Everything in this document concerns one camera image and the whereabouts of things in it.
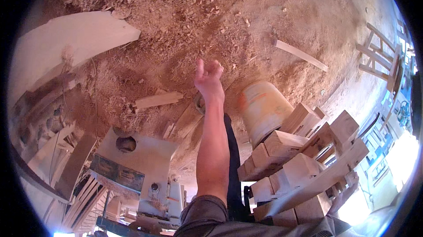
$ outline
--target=sawdust-covered floor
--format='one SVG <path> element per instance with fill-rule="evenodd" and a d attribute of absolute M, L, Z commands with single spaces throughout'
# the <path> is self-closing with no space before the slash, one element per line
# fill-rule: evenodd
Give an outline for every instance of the sawdust-covered floor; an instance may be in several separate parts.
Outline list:
<path fill-rule="evenodd" d="M 319 106 L 331 117 L 346 109 L 364 123 L 386 83 L 358 70 L 355 44 L 370 33 L 367 22 L 397 41 L 399 18 L 393 0 L 37 0 L 36 5 L 42 10 L 27 18 L 23 32 L 50 18 L 109 7 L 129 8 L 126 21 L 141 30 L 139 40 L 94 57 L 96 70 L 92 62 L 78 69 L 81 87 L 66 104 L 71 108 L 68 120 L 76 119 L 78 128 L 95 132 L 98 122 L 100 139 L 111 125 L 160 138 L 167 121 L 177 121 L 197 92 L 195 59 L 217 59 L 225 69 L 225 110 L 233 120 L 241 162 L 251 146 L 245 143 L 237 98 L 257 80 L 272 82 L 293 106 Z M 326 64 L 328 72 L 273 47 L 273 39 L 310 54 Z M 135 113 L 135 100 L 158 89 L 181 92 L 184 98 Z M 200 135 L 195 131 L 187 139 Z M 188 199 L 196 192 L 194 147 L 184 143 L 170 170 L 185 185 Z"/>

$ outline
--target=pants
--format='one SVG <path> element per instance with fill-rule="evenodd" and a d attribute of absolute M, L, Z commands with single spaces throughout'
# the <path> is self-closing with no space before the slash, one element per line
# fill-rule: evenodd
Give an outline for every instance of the pants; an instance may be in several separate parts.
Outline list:
<path fill-rule="evenodd" d="M 241 200 L 241 182 L 238 178 L 238 167 L 240 167 L 241 162 L 239 160 L 239 150 L 236 143 L 236 138 L 234 130 L 231 126 L 231 119 L 226 113 L 223 116 L 225 122 L 226 134 L 228 135 L 228 145 L 229 145 L 229 185 L 228 185 L 228 216 L 229 220 L 235 221 L 246 221 L 248 216 L 248 211 L 245 206 L 242 204 Z"/>

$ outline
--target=wood chip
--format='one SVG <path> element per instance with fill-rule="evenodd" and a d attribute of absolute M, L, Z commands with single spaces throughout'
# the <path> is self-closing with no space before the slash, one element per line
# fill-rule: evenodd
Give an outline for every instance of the wood chip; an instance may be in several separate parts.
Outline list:
<path fill-rule="evenodd" d="M 125 19 L 128 18 L 129 15 L 131 15 L 131 9 L 125 5 L 116 7 L 112 12 L 112 16 L 116 19 Z"/>

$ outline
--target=lumber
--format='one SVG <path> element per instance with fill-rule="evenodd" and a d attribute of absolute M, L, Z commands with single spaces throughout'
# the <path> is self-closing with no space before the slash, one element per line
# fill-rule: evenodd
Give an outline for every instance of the lumber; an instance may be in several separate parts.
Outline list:
<path fill-rule="evenodd" d="M 269 176 L 270 184 L 272 184 L 275 195 L 283 195 L 288 193 L 292 187 L 289 185 L 285 170 L 281 169 Z"/>
<path fill-rule="evenodd" d="M 285 210 L 282 213 L 278 213 L 272 216 L 274 226 L 283 226 L 289 228 L 295 228 L 298 225 L 297 215 L 294 209 Z"/>
<path fill-rule="evenodd" d="M 361 139 L 357 139 L 352 147 L 337 159 L 336 162 L 312 178 L 306 185 L 298 187 L 276 200 L 255 208 L 254 217 L 256 221 L 261 221 L 269 216 L 294 208 L 300 203 L 324 192 L 342 180 L 350 172 L 350 169 L 356 167 L 368 153 L 369 151 L 364 142 Z"/>
<path fill-rule="evenodd" d="M 135 106 L 137 108 L 148 108 L 148 107 L 154 107 L 154 106 L 165 105 L 170 103 L 176 103 L 179 101 L 179 99 L 183 97 L 184 96 L 179 92 L 176 92 L 176 91 L 168 92 L 166 94 L 153 95 L 153 96 L 137 99 L 135 101 Z"/>
<path fill-rule="evenodd" d="M 75 122 L 68 125 L 57 132 L 47 143 L 35 154 L 35 156 L 28 162 L 28 166 L 32 170 L 36 170 L 46 156 L 52 156 L 56 142 L 62 142 L 63 139 L 71 134 L 75 129 Z"/>
<path fill-rule="evenodd" d="M 274 130 L 264 140 L 264 145 L 269 156 L 283 158 L 282 164 L 284 164 L 298 154 L 299 149 L 308 140 L 305 137 Z"/>
<path fill-rule="evenodd" d="M 245 171 L 247 172 L 247 175 L 251 176 L 256 169 L 251 155 L 246 159 L 243 165 L 245 166 Z"/>
<path fill-rule="evenodd" d="M 322 192 L 317 196 L 296 206 L 295 213 L 297 215 L 298 223 L 314 223 L 323 219 L 330 207 L 331 201 L 327 197 L 326 192 Z"/>
<path fill-rule="evenodd" d="M 302 153 L 284 164 L 283 170 L 289 185 L 293 188 L 307 184 L 311 178 L 320 173 L 317 161 Z"/>
<path fill-rule="evenodd" d="M 383 72 L 380 72 L 378 70 L 373 70 L 373 69 L 367 67 L 366 65 L 362 65 L 362 64 L 359 64 L 358 68 L 360 70 L 364 71 L 364 72 L 372 74 L 373 76 L 377 76 L 378 78 L 383 79 L 384 81 L 388 81 L 389 76 L 387 74 L 383 73 Z"/>
<path fill-rule="evenodd" d="M 384 52 L 383 49 L 377 47 L 376 45 L 370 44 L 370 48 L 372 48 L 373 51 L 376 51 L 376 53 L 386 58 L 389 62 L 392 63 L 394 61 L 394 58 L 392 56 L 390 56 L 387 52 Z"/>
<path fill-rule="evenodd" d="M 271 196 L 275 194 L 268 177 L 260 179 L 259 181 L 252 184 L 251 191 L 252 195 L 254 196 L 254 202 L 256 203 L 268 201 L 272 198 Z"/>
<path fill-rule="evenodd" d="M 355 47 L 356 47 L 356 49 L 358 51 L 360 51 L 363 54 L 367 55 L 371 59 L 377 61 L 379 64 L 381 64 L 387 70 L 390 70 L 391 69 L 391 63 L 389 61 L 387 61 L 386 59 L 384 59 L 382 56 L 375 54 L 370 49 L 365 48 L 361 44 L 356 44 Z"/>
<path fill-rule="evenodd" d="M 323 64 L 322 62 L 320 62 L 319 60 L 315 59 L 314 57 L 312 57 L 311 55 L 308 55 L 306 53 L 304 53 L 303 51 L 287 44 L 284 43 L 280 40 L 276 40 L 275 46 L 279 49 L 282 49 L 284 51 L 287 51 L 288 53 L 291 53 L 295 56 L 298 56 L 299 58 L 309 62 L 310 64 L 317 66 L 318 68 L 320 68 L 321 70 L 327 72 L 327 66 L 325 64 Z"/>
<path fill-rule="evenodd" d="M 392 68 L 389 71 L 388 75 L 388 84 L 386 85 L 386 89 L 389 92 L 392 92 L 395 85 L 395 80 L 397 79 L 397 70 L 399 66 L 399 54 L 401 53 L 401 44 L 397 44 L 394 53 L 394 60 L 392 63 Z"/>
<path fill-rule="evenodd" d="M 320 151 L 333 145 L 334 134 L 328 123 L 324 123 L 316 134 L 299 150 L 306 156 L 314 158 Z"/>
<path fill-rule="evenodd" d="M 307 105 L 300 102 L 293 112 L 283 121 L 280 131 L 306 136 L 321 121 L 320 117 Z"/>
<path fill-rule="evenodd" d="M 314 127 L 312 128 L 312 131 L 309 132 L 305 137 L 310 138 L 312 137 L 318 129 L 320 129 L 320 127 L 328 121 L 329 116 L 319 107 L 315 107 L 315 109 L 313 110 L 314 113 L 316 113 L 316 115 L 320 118 L 320 121 L 314 125 Z"/>
<path fill-rule="evenodd" d="M 332 133 L 335 138 L 335 153 L 339 157 L 342 155 L 344 150 L 351 147 L 355 138 L 357 137 L 358 129 L 360 126 L 346 111 L 342 111 L 341 114 L 333 121 L 330 125 Z"/>
<path fill-rule="evenodd" d="M 91 135 L 84 134 L 71 154 L 56 184 L 55 189 L 61 192 L 69 200 L 72 197 L 82 167 L 90 155 L 96 141 L 96 138 Z"/>
<path fill-rule="evenodd" d="M 56 66 L 70 59 L 73 67 L 119 45 L 137 40 L 140 30 L 109 11 L 81 12 L 53 18 L 21 36 L 14 48 L 9 75 L 8 108 L 45 76 L 59 76 Z"/>
<path fill-rule="evenodd" d="M 242 164 L 236 170 L 238 172 L 238 180 L 239 181 L 246 181 L 247 180 L 247 171 L 245 170 L 245 165 Z"/>
<path fill-rule="evenodd" d="M 382 40 L 386 43 L 386 45 L 392 50 L 392 52 L 395 52 L 395 47 L 394 44 L 391 43 L 390 40 L 388 40 L 388 38 L 386 38 L 385 35 L 383 35 L 381 32 L 379 32 L 378 29 L 376 29 L 373 25 L 371 25 L 370 23 L 366 24 L 367 28 L 369 28 L 370 30 L 374 31 L 374 33 Z"/>
<path fill-rule="evenodd" d="M 272 157 L 267 153 L 264 143 L 260 143 L 251 153 L 254 166 L 259 172 L 271 169 L 277 171 L 282 168 L 284 158 Z"/>

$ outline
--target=wooden strip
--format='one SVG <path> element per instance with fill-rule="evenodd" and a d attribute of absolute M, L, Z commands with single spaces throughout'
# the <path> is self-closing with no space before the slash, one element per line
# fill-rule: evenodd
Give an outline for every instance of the wooden strip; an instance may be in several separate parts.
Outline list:
<path fill-rule="evenodd" d="M 69 158 L 69 161 L 66 163 L 62 176 L 57 182 L 57 191 L 61 192 L 69 200 L 72 197 L 72 192 L 74 191 L 81 169 L 84 166 L 88 155 L 90 155 L 95 143 L 96 138 L 89 134 L 85 134 L 81 138 Z"/>
<path fill-rule="evenodd" d="M 148 107 L 154 107 L 154 106 L 165 105 L 170 103 L 176 103 L 179 101 L 179 99 L 183 97 L 184 97 L 183 94 L 179 92 L 176 92 L 176 91 L 168 92 L 166 94 L 154 95 L 154 96 L 137 99 L 135 101 L 135 106 L 137 108 L 148 108 Z"/>
<path fill-rule="evenodd" d="M 61 142 L 66 136 L 71 134 L 75 129 L 75 122 L 70 125 L 66 126 L 65 128 L 61 129 L 58 133 L 56 133 L 47 143 L 35 154 L 35 156 L 28 162 L 28 166 L 35 170 L 44 160 L 44 158 L 48 155 L 52 155 L 54 151 L 54 147 L 56 142 Z"/>
<path fill-rule="evenodd" d="M 385 60 L 382 56 L 373 53 L 370 49 L 365 48 L 361 44 L 356 44 L 355 47 L 356 47 L 356 49 L 358 51 L 360 51 L 363 54 L 371 57 L 372 59 L 374 59 L 375 61 L 377 61 L 379 64 L 381 64 L 387 70 L 390 70 L 391 69 L 391 63 L 388 62 L 387 60 Z"/>
<path fill-rule="evenodd" d="M 84 187 L 82 188 L 82 190 L 78 193 L 77 195 L 77 200 L 80 200 L 82 198 L 82 196 L 84 195 L 85 191 L 87 190 L 87 188 L 92 184 L 92 182 L 94 181 L 94 176 L 91 175 L 88 180 L 87 183 L 85 183 Z"/>
<path fill-rule="evenodd" d="M 73 205 L 71 206 L 71 208 L 68 210 L 68 212 L 65 215 L 65 218 L 63 219 L 63 225 L 66 225 L 69 227 L 69 223 L 71 221 L 72 218 L 74 218 L 75 213 L 77 212 L 77 210 L 80 208 L 82 202 L 84 202 L 84 200 L 87 198 L 87 196 L 91 196 L 97 188 L 98 188 L 99 184 L 96 180 L 93 180 L 90 185 L 87 187 L 87 189 L 82 193 L 82 195 L 80 196 L 79 199 L 77 199 L 75 201 L 75 203 L 73 203 Z"/>
<path fill-rule="evenodd" d="M 167 139 L 169 137 L 174 126 L 175 126 L 175 123 L 172 123 L 171 121 L 167 121 L 165 126 L 165 131 L 163 132 L 163 139 Z"/>
<path fill-rule="evenodd" d="M 69 157 L 71 156 L 71 153 L 72 153 L 71 151 L 68 151 L 66 153 L 66 155 L 60 160 L 56 170 L 53 173 L 53 177 L 52 177 L 52 180 L 50 182 L 50 186 L 52 186 L 52 187 L 56 186 L 56 182 L 59 180 L 60 176 L 62 175 L 63 169 L 65 168 L 66 163 L 68 162 Z"/>
<path fill-rule="evenodd" d="M 370 44 L 370 48 L 372 48 L 373 51 L 376 51 L 377 53 L 379 53 L 380 55 L 382 55 L 389 62 L 392 63 L 394 61 L 394 58 L 392 56 L 390 56 L 387 52 L 384 52 L 381 48 L 377 47 L 376 45 Z"/>
<path fill-rule="evenodd" d="M 95 206 L 95 204 L 97 203 L 97 201 L 106 193 L 107 188 L 103 187 L 97 194 L 97 196 L 93 199 L 93 201 L 88 205 L 88 207 L 85 209 L 85 211 L 83 213 L 81 213 L 80 217 L 78 218 L 78 220 L 75 222 L 73 229 L 78 229 L 80 224 L 82 223 L 82 221 L 85 219 L 85 217 L 87 216 L 88 213 L 91 212 L 92 208 Z"/>
<path fill-rule="evenodd" d="M 81 200 L 77 203 L 77 205 L 75 206 L 75 209 L 74 209 L 73 214 L 71 214 L 71 216 L 69 216 L 69 217 L 68 217 L 68 219 L 67 219 L 67 224 L 66 224 L 66 226 L 67 226 L 68 228 L 71 228 L 71 227 L 72 227 L 72 224 L 75 222 L 75 220 L 77 219 L 78 215 L 81 213 L 82 209 L 83 209 L 83 208 L 85 207 L 85 205 L 87 204 L 88 200 L 89 200 L 89 199 L 90 199 L 93 195 L 97 194 L 97 191 L 98 191 L 99 186 L 100 186 L 100 184 L 99 184 L 99 183 L 97 183 L 97 181 L 96 181 L 95 186 L 94 186 L 94 187 L 92 187 L 90 191 L 87 191 L 86 196 L 85 196 L 84 198 L 82 198 L 82 199 L 81 199 Z"/>
<path fill-rule="evenodd" d="M 370 43 L 371 43 L 371 40 L 373 39 L 373 35 L 374 35 L 374 31 L 370 31 L 370 35 L 369 35 L 369 37 L 367 38 L 366 43 L 364 44 L 364 47 L 365 47 L 365 48 L 369 48 Z"/>
<path fill-rule="evenodd" d="M 350 169 L 356 167 L 369 153 L 366 145 L 361 139 L 352 145 L 335 163 L 326 168 L 319 175 L 312 178 L 308 184 L 298 187 L 290 193 L 260 207 L 254 209 L 256 221 L 261 221 L 266 217 L 273 216 L 285 210 L 291 209 L 303 203 L 321 192 L 325 192 L 344 176 Z"/>
<path fill-rule="evenodd" d="M 318 68 L 320 68 L 321 70 L 327 72 L 328 67 L 323 64 L 322 62 L 320 62 L 319 60 L 315 59 L 314 57 L 312 57 L 311 55 L 308 55 L 306 53 L 304 53 L 303 51 L 287 44 L 284 43 L 280 40 L 276 40 L 275 46 L 279 49 L 282 49 L 284 51 L 287 51 L 288 53 L 291 53 L 295 56 L 298 56 L 299 58 L 309 62 L 310 64 L 317 66 Z"/>
<path fill-rule="evenodd" d="M 382 39 L 387 45 L 388 47 L 392 50 L 392 52 L 395 52 L 395 46 L 393 43 L 391 43 L 390 40 L 388 40 L 388 38 L 385 37 L 385 35 L 383 35 L 381 32 L 379 32 L 378 29 L 376 29 L 373 25 L 371 25 L 370 23 L 367 23 L 367 28 L 369 28 L 370 30 L 374 31 L 374 33 L 380 37 L 380 39 Z"/>
<path fill-rule="evenodd" d="M 384 81 L 388 81 L 388 77 L 389 76 L 387 74 L 379 71 L 379 70 L 373 71 L 371 68 L 369 68 L 369 67 L 367 67 L 365 65 L 362 65 L 362 64 L 359 64 L 358 65 L 358 69 L 360 69 L 360 70 L 362 70 L 364 72 L 367 72 L 369 74 L 372 74 L 373 76 L 377 76 L 378 78 L 383 79 Z"/>

